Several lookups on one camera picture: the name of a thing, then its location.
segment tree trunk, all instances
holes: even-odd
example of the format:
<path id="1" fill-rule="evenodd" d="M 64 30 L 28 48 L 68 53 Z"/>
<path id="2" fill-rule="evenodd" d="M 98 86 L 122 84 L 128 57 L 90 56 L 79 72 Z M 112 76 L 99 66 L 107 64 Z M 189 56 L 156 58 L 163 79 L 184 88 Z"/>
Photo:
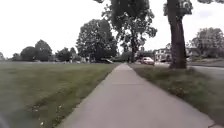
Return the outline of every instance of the tree trunk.
<path id="1" fill-rule="evenodd" d="M 132 30 L 131 31 L 131 35 L 132 35 L 132 38 L 131 38 L 131 63 L 134 63 L 135 62 L 135 53 L 136 53 L 136 44 L 135 44 L 135 33 L 134 31 Z"/>
<path id="2" fill-rule="evenodd" d="M 170 68 L 186 68 L 186 49 L 184 41 L 184 30 L 180 5 L 178 0 L 167 0 L 168 21 L 171 30 L 171 57 Z"/>
<path id="3" fill-rule="evenodd" d="M 131 40 L 131 63 L 135 62 L 135 41 L 134 39 Z"/>

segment road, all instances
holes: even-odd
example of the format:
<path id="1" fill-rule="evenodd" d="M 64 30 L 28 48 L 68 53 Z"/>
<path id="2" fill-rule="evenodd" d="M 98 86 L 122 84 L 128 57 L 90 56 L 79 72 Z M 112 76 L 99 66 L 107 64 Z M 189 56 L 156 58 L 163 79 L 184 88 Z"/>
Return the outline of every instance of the road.
<path id="1" fill-rule="evenodd" d="M 208 128 L 213 123 L 121 64 L 59 128 Z"/>
<path id="2" fill-rule="evenodd" d="M 156 63 L 156 66 L 168 67 L 169 64 Z M 213 77 L 217 80 L 224 80 L 224 68 L 203 67 L 203 66 L 189 66 L 189 67 L 193 67 L 196 70 L 198 70 L 199 72 L 209 75 L 210 77 Z"/>

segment car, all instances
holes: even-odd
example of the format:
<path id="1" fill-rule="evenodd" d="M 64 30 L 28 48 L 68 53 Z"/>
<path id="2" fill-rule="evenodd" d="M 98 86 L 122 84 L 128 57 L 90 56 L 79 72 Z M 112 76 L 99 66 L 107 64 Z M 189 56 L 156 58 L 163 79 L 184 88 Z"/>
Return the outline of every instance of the car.
<path id="1" fill-rule="evenodd" d="M 150 57 L 143 57 L 140 62 L 141 64 L 155 65 L 155 61 Z"/>

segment tree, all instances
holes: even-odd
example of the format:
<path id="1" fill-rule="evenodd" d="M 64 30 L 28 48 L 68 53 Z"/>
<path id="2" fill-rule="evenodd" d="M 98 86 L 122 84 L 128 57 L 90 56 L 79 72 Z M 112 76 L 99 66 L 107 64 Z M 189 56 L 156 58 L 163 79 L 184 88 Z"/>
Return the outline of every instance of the tree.
<path id="1" fill-rule="evenodd" d="M 12 61 L 21 61 L 21 56 L 19 55 L 19 53 L 13 54 Z"/>
<path id="2" fill-rule="evenodd" d="M 192 3 L 189 0 L 167 0 L 164 4 L 164 15 L 168 17 L 171 30 L 170 68 L 186 68 L 186 50 L 182 20 L 192 14 Z"/>
<path id="3" fill-rule="evenodd" d="M 71 59 L 71 53 L 70 51 L 68 50 L 68 48 L 64 48 L 60 51 L 58 51 L 56 54 L 55 54 L 56 58 L 58 58 L 58 60 L 60 61 L 70 61 Z"/>
<path id="4" fill-rule="evenodd" d="M 40 61 L 49 61 L 52 50 L 51 47 L 47 44 L 47 42 L 40 40 L 35 45 L 36 49 L 36 59 Z"/>
<path id="5" fill-rule="evenodd" d="M 23 61 L 34 61 L 35 54 L 36 54 L 36 49 L 32 46 L 28 46 L 22 50 L 22 52 L 20 53 L 20 56 Z"/>
<path id="6" fill-rule="evenodd" d="M 5 60 L 4 55 L 2 52 L 0 52 L 0 60 Z"/>
<path id="7" fill-rule="evenodd" d="M 81 56 L 78 56 L 78 55 L 76 54 L 76 56 L 74 56 L 73 60 L 74 60 L 74 61 L 81 61 L 81 60 L 82 60 L 82 57 L 81 57 Z"/>
<path id="8" fill-rule="evenodd" d="M 77 49 L 80 56 L 95 61 L 116 56 L 117 41 L 112 36 L 109 23 L 93 19 L 84 24 L 77 39 Z"/>
<path id="9" fill-rule="evenodd" d="M 121 28 L 124 22 L 124 14 L 130 17 L 139 17 L 142 19 L 147 15 L 149 9 L 148 0 L 111 0 L 111 20 L 118 28 Z M 168 21 L 171 28 L 171 44 L 172 44 L 172 63 L 171 68 L 186 68 L 186 51 L 184 42 L 184 30 L 182 18 L 186 14 L 191 13 L 192 4 L 188 0 L 167 0 L 164 14 L 168 15 Z"/>
<path id="10" fill-rule="evenodd" d="M 198 0 L 198 2 L 200 3 L 204 3 L 204 4 L 210 4 L 212 2 L 217 2 L 217 3 L 224 3 L 224 0 Z"/>
<path id="11" fill-rule="evenodd" d="M 129 61 L 129 58 L 131 58 L 131 52 L 123 52 L 120 56 L 121 61 Z"/>
<path id="12" fill-rule="evenodd" d="M 110 6 L 107 5 L 102 16 L 110 21 L 113 28 L 118 32 L 117 39 L 123 41 L 121 46 L 124 48 L 124 51 L 126 52 L 128 47 L 132 49 L 131 61 L 134 62 L 134 55 L 139 49 L 140 42 L 144 42 L 146 40 L 145 36 L 148 36 L 150 38 L 156 35 L 157 30 L 153 27 L 150 27 L 154 15 L 152 11 L 148 9 L 148 6 L 145 5 L 138 6 L 130 1 L 122 1 L 123 4 L 129 4 L 134 9 L 138 10 L 141 8 L 141 13 L 135 14 L 135 12 L 133 11 L 136 10 L 132 10 L 130 7 L 126 7 L 126 5 L 121 5 L 122 3 L 113 3 L 113 1 L 111 3 L 112 4 Z M 123 11 L 115 15 L 114 13 L 118 12 L 113 9 L 117 9 L 117 6 L 124 6 L 125 8 L 127 8 L 128 12 Z"/>
<path id="13" fill-rule="evenodd" d="M 75 48 L 72 47 L 72 48 L 70 49 L 70 53 L 74 53 L 74 54 L 76 54 Z"/>
<path id="14" fill-rule="evenodd" d="M 200 56 L 221 57 L 224 53 L 224 36 L 220 28 L 201 29 L 191 41 Z"/>

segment distant tree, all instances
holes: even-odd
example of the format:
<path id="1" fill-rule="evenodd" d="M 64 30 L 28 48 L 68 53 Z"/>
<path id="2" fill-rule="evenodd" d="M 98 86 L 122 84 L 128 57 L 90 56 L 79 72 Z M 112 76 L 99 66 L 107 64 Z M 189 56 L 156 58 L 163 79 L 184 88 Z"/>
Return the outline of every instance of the distant tree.
<path id="1" fill-rule="evenodd" d="M 68 48 L 64 48 L 60 51 L 58 51 L 56 54 L 55 54 L 56 58 L 58 58 L 58 60 L 60 61 L 70 61 L 71 59 L 71 53 L 70 51 L 68 50 Z"/>
<path id="2" fill-rule="evenodd" d="M 36 59 L 40 61 L 49 61 L 52 55 L 51 47 L 47 42 L 40 40 L 35 45 Z"/>
<path id="3" fill-rule="evenodd" d="M 2 52 L 0 52 L 0 60 L 5 60 L 5 57 Z"/>
<path id="4" fill-rule="evenodd" d="M 219 57 L 224 53 L 224 36 L 220 28 L 201 29 L 191 41 L 200 56 Z"/>
<path id="5" fill-rule="evenodd" d="M 20 56 L 23 61 L 34 61 L 35 54 L 36 54 L 36 49 L 32 46 L 28 46 L 22 50 L 22 52 L 20 53 Z"/>
<path id="6" fill-rule="evenodd" d="M 81 61 L 81 59 L 82 59 L 82 57 L 77 54 L 73 57 L 74 61 Z"/>
<path id="7" fill-rule="evenodd" d="M 72 48 L 70 49 L 70 52 L 76 54 L 75 48 L 72 47 Z"/>
<path id="8" fill-rule="evenodd" d="M 93 19 L 84 24 L 80 29 L 77 49 L 80 56 L 95 61 L 116 56 L 117 41 L 112 36 L 109 23 Z"/>
<path id="9" fill-rule="evenodd" d="M 19 53 L 14 53 L 13 57 L 12 57 L 12 61 L 21 61 L 21 56 L 19 55 Z"/>
<path id="10" fill-rule="evenodd" d="M 131 52 L 123 52 L 120 56 L 121 61 L 130 61 L 132 53 Z"/>

